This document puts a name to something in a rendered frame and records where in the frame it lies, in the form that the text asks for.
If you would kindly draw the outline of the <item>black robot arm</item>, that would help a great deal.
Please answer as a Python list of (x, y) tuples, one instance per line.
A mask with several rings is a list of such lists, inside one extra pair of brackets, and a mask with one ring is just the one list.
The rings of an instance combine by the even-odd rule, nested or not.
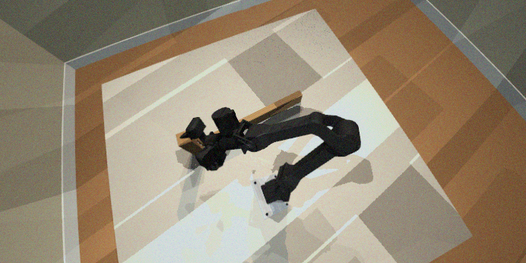
[[(361, 148), (358, 124), (339, 116), (312, 112), (307, 116), (279, 122), (273, 125), (254, 124), (236, 117), (234, 109), (223, 107), (216, 110), (211, 118), (222, 135), (222, 145), (227, 151), (241, 149), (258, 152), (270, 144), (304, 135), (319, 136), (322, 142), (315, 150), (307, 154), (294, 165), (285, 163), (280, 166), (277, 178), (261, 185), (266, 203), (289, 201), (304, 176), (319, 168), (333, 157), (345, 157)], [(331, 126), (333, 129), (329, 129)], [(246, 134), (243, 132), (248, 129)], [(217, 158), (222, 157), (219, 146), (206, 141), (205, 148), (195, 158), (206, 170), (217, 170)]]

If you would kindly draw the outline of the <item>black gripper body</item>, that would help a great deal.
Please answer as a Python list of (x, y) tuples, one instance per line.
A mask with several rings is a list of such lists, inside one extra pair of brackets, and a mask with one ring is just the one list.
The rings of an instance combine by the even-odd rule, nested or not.
[(195, 117), (192, 119), (192, 121), (189, 123), (188, 127), (186, 128), (185, 132), (189, 135), (192, 139), (200, 139), (201, 142), (204, 144), (206, 141), (212, 142), (214, 144), (217, 144), (219, 146), (218, 151), (223, 153), (222, 157), (218, 157), (217, 165), (219, 167), (223, 166), (223, 163), (226, 159), (226, 150), (223, 148), (222, 145), (222, 135), (220, 133), (214, 134), (212, 131), (210, 131), (209, 135), (205, 135), (204, 129), (205, 125), (202, 122), (200, 117)]

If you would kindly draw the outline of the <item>wooden post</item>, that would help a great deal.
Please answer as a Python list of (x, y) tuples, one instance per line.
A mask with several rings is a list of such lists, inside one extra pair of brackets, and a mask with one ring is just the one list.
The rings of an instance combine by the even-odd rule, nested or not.
[(183, 135), (184, 133), (185, 131), (176, 134), (179, 147), (183, 148), (184, 150), (194, 155), (201, 152), (204, 149), (204, 144), (201, 142), (199, 138), (192, 139), (192, 140), (190, 138), (180, 139), (179, 137)]

